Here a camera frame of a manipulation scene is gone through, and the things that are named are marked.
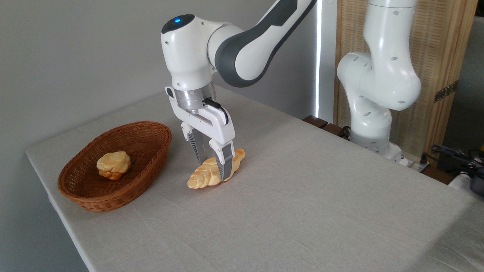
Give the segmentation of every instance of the brown wicker basket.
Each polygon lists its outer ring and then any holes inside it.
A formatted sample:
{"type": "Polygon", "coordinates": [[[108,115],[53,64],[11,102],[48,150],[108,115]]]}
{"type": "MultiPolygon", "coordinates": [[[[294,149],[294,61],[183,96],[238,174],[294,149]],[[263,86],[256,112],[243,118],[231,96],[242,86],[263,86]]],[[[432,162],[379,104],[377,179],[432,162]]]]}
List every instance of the brown wicker basket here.
{"type": "Polygon", "coordinates": [[[170,129],[140,121],[111,129],[94,139],[62,169],[60,193],[91,212],[120,208],[146,191],[165,165],[170,129]],[[125,151],[131,169],[117,181],[99,175],[96,162],[108,152],[125,151]]]}

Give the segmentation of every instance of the gray wall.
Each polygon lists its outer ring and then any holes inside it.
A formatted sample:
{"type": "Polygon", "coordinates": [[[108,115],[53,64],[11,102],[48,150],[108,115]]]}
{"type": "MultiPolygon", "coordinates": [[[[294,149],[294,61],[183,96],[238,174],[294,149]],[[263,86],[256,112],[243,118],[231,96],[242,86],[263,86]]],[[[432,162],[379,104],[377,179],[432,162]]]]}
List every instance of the gray wall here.
{"type": "MultiPolygon", "coordinates": [[[[0,271],[86,270],[25,155],[26,147],[161,93],[171,79],[159,35],[172,17],[193,13],[249,29],[272,3],[2,1],[0,271]]],[[[313,10],[253,87],[234,90],[220,78],[216,84],[297,118],[312,114],[315,24],[313,10]]],[[[330,47],[334,43],[331,38],[325,42],[330,47]]],[[[325,95],[332,106],[333,90],[325,95]]],[[[326,110],[332,115],[332,107],[326,110]]]]}
{"type": "Polygon", "coordinates": [[[444,146],[464,152],[484,145],[484,18],[475,17],[444,146]]]}

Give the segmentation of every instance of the bread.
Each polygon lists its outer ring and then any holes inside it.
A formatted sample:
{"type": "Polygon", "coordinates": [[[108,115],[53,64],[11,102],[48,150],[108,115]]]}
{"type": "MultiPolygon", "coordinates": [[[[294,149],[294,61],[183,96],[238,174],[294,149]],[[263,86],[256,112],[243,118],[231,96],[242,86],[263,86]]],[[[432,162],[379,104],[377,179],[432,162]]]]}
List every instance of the bread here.
{"type": "MultiPolygon", "coordinates": [[[[241,160],[245,158],[243,149],[235,150],[235,157],[232,158],[232,172],[230,176],[224,180],[228,181],[240,167],[241,160]]],[[[217,161],[215,158],[207,159],[200,165],[188,180],[188,187],[192,189],[201,189],[207,186],[218,185],[222,182],[220,173],[218,171],[217,161]]]]}
{"type": "Polygon", "coordinates": [[[119,180],[131,166],[131,159],[124,151],[107,153],[97,161],[99,175],[112,181],[119,180]]]}

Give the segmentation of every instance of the black cable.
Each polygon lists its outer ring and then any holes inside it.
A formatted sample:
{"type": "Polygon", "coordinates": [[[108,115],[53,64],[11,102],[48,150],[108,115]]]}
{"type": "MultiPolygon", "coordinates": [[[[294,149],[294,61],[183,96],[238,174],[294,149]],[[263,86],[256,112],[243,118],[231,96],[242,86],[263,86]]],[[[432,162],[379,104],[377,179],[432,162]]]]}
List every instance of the black cable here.
{"type": "Polygon", "coordinates": [[[432,156],[431,156],[430,154],[428,154],[428,153],[423,153],[423,154],[424,154],[425,156],[427,156],[427,158],[430,158],[430,159],[432,159],[432,160],[434,160],[434,161],[436,161],[436,162],[438,162],[438,163],[442,163],[442,164],[443,164],[443,165],[445,165],[445,166],[448,166],[448,167],[451,167],[451,168],[454,168],[454,169],[460,170],[461,172],[466,172],[466,173],[468,173],[468,174],[471,174],[472,176],[474,176],[474,175],[477,173],[477,171],[476,171],[476,170],[473,170],[473,169],[474,169],[474,167],[463,168],[463,167],[459,167],[459,166],[450,165],[450,164],[448,164],[448,163],[446,163],[446,162],[444,162],[444,161],[442,161],[442,160],[439,160],[439,159],[437,159],[437,158],[432,157],[432,156]]]}
{"type": "Polygon", "coordinates": [[[431,153],[433,153],[433,154],[436,154],[436,153],[444,154],[444,155],[447,155],[447,156],[451,156],[452,158],[454,158],[458,161],[467,163],[467,164],[478,164],[478,165],[484,166],[482,162],[479,162],[475,159],[467,157],[462,152],[462,150],[457,149],[457,148],[448,148],[448,147],[440,146],[440,145],[432,145],[430,150],[431,150],[431,153]]]}
{"type": "Polygon", "coordinates": [[[215,108],[221,109],[221,110],[224,112],[224,114],[225,114],[225,120],[226,120],[226,121],[225,121],[225,124],[228,124],[228,114],[227,114],[227,112],[225,111],[225,109],[224,109],[224,108],[222,108],[222,105],[220,105],[220,103],[217,103],[217,102],[215,102],[214,100],[212,100],[212,99],[210,99],[210,98],[205,98],[205,99],[203,100],[203,102],[204,102],[205,104],[207,104],[207,105],[210,105],[210,106],[213,106],[213,107],[215,107],[215,108]]]}
{"type": "Polygon", "coordinates": [[[350,133],[351,133],[350,126],[344,126],[339,136],[340,137],[345,136],[346,138],[349,138],[350,133]]]}

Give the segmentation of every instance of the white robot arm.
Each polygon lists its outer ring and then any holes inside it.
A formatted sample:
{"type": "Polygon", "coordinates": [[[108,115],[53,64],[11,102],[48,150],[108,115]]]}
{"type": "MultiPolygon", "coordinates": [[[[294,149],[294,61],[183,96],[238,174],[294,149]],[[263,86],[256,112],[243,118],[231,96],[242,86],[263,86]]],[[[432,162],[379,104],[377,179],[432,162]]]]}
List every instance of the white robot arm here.
{"type": "Polygon", "coordinates": [[[388,109],[410,107],[421,89],[409,50],[416,2],[369,0],[363,36],[370,54],[349,53],[337,69],[350,106],[351,141],[397,162],[402,155],[389,142],[392,116],[388,109]]]}
{"type": "Polygon", "coordinates": [[[218,72],[234,87],[258,82],[279,47],[315,3],[277,0],[248,31],[190,14],[175,17],[163,26],[161,43],[173,85],[165,88],[166,93],[200,163],[208,158],[203,137],[210,138],[222,180],[232,169],[235,131],[228,112],[215,102],[213,73],[218,72]]]}

